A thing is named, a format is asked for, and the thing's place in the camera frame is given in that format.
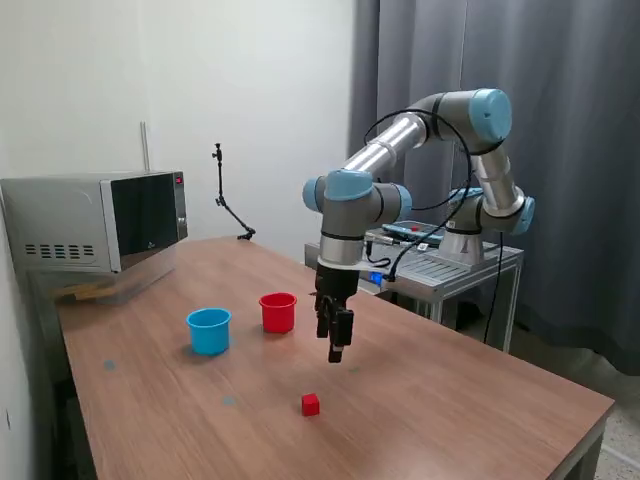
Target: microwave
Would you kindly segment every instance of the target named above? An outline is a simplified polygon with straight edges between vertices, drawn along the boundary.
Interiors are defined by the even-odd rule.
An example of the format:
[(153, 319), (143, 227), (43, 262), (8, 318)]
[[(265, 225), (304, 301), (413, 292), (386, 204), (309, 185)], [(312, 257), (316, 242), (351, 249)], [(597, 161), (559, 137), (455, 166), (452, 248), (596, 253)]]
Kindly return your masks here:
[(184, 175), (117, 172), (0, 180), (14, 264), (120, 273), (187, 236)]

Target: white wall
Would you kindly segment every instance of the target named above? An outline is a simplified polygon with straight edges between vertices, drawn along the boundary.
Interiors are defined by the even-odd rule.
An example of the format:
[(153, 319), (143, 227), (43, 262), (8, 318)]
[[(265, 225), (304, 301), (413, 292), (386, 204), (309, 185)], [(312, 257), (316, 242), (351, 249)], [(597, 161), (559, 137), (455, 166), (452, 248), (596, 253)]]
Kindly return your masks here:
[(243, 233), (302, 260), (320, 218), (307, 178), (347, 151), (354, 4), (347, 0), (141, 0), (156, 168), (185, 172), (190, 238)]
[[(0, 176), (10, 174), (0, 141)], [(0, 479), (46, 479), (51, 397), (37, 335), (16, 283), (0, 215)]]
[(130, 0), (7, 0), (0, 133), (17, 175), (142, 169), (148, 120)]

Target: red cube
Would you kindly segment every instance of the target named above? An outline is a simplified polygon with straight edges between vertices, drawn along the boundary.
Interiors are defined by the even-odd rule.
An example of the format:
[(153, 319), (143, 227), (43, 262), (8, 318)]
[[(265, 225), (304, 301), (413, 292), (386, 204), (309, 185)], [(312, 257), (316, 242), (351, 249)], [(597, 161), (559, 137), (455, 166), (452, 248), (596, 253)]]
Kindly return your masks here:
[(320, 413), (320, 401), (315, 393), (302, 396), (302, 415), (310, 417)]

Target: robotic arm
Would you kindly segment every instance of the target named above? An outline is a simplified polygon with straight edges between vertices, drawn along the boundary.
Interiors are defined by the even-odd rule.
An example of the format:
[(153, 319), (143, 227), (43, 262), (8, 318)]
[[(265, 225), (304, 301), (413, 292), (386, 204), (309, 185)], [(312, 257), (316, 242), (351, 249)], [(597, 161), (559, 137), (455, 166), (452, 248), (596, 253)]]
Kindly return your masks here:
[(307, 181), (303, 189), (306, 206), (323, 213), (315, 310), (317, 336), (330, 338), (329, 362), (340, 362), (344, 346), (351, 344), (353, 312), (346, 308), (346, 301), (357, 291), (359, 271), (374, 269), (362, 259), (366, 231), (405, 218), (412, 207), (411, 195), (404, 187), (374, 183), (373, 178), (398, 157), (433, 138), (456, 140), (455, 132), (439, 118), (464, 138), (481, 186), (471, 189), (467, 198), (451, 198), (453, 205), (464, 203), (447, 223), (441, 253), (454, 259), (466, 254), (465, 236), (477, 237), (483, 226), (522, 233), (531, 222), (533, 199), (514, 184), (502, 147), (511, 129), (511, 104), (504, 92), (439, 93), (406, 110), (341, 169)]

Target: tile floor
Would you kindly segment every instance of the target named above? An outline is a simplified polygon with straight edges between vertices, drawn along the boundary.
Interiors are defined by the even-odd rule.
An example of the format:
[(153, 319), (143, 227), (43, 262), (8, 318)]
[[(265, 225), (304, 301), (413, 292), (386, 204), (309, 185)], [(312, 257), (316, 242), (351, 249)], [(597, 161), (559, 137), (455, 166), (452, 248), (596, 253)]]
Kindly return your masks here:
[(596, 478), (640, 480), (640, 377), (619, 373), (590, 350), (552, 347), (520, 329), (514, 329), (511, 353), (615, 399)]

